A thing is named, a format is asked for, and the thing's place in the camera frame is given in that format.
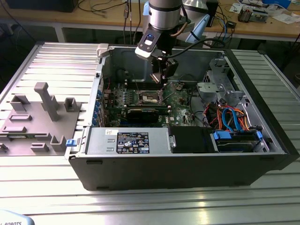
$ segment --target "black box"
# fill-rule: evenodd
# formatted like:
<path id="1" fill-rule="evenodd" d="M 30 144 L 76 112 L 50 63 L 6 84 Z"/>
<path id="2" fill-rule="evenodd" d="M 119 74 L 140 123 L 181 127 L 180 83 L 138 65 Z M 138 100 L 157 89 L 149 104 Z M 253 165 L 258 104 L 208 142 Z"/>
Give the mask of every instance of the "black box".
<path id="1" fill-rule="evenodd" d="M 214 152 L 211 133 L 212 129 L 207 127 L 170 126 L 169 135 L 173 135 L 176 142 L 176 147 L 172 148 L 172 153 Z"/>
<path id="2" fill-rule="evenodd" d="M 52 10 L 71 13 L 78 0 L 6 0 L 10 8 Z"/>
<path id="3" fill-rule="evenodd" d="M 219 5 L 218 0 L 207 0 L 206 5 L 208 8 L 208 14 L 210 15 L 210 19 L 208 20 L 208 23 L 206 27 L 211 27 L 212 23 L 214 22 L 215 14 Z"/>

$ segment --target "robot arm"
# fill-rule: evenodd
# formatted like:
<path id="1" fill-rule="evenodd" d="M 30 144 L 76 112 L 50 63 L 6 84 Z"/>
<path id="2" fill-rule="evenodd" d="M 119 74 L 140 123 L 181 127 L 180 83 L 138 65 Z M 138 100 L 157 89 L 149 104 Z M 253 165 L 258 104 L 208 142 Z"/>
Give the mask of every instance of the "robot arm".
<path id="1" fill-rule="evenodd" d="M 196 28 L 198 37 L 202 35 L 209 20 L 206 14 L 208 9 L 200 0 L 185 0 L 185 3 L 182 0 L 150 0 L 146 6 L 148 8 L 144 14 L 148 15 L 148 27 L 135 53 L 151 61 L 151 77 L 156 83 L 166 83 L 178 67 L 176 60 L 167 59 L 166 56 L 172 54 L 177 38 L 187 42 L 196 41 L 190 33 L 183 33 Z"/>

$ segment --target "motherboard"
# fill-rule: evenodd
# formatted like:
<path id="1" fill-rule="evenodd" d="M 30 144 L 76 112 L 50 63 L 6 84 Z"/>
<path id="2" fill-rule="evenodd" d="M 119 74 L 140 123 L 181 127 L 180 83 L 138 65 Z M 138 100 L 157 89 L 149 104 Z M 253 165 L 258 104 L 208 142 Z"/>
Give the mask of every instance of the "motherboard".
<path id="1" fill-rule="evenodd" d="M 165 86 L 143 86 L 127 83 L 111 84 L 103 91 L 104 111 L 99 120 L 106 127 L 195 126 L 189 107 L 190 89 L 181 82 Z"/>

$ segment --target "power supply label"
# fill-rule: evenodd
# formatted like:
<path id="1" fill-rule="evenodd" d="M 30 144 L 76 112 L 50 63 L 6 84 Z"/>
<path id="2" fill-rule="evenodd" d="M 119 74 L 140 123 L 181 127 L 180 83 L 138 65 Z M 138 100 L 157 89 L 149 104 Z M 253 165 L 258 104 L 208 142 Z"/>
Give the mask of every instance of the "power supply label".
<path id="1" fill-rule="evenodd" d="M 118 133 L 117 153 L 119 154 L 149 154 L 148 132 Z"/>

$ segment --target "circuit board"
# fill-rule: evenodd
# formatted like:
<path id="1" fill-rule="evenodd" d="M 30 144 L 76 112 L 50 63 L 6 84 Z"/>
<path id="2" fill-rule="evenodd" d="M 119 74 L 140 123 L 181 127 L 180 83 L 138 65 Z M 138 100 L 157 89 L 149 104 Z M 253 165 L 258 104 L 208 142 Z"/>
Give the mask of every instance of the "circuit board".
<path id="1" fill-rule="evenodd" d="M 183 83 L 169 83 L 161 90 L 129 90 L 117 84 L 104 92 L 106 127 L 195 126 L 189 108 L 188 89 Z M 131 111 L 147 111 L 155 122 L 131 122 Z"/>

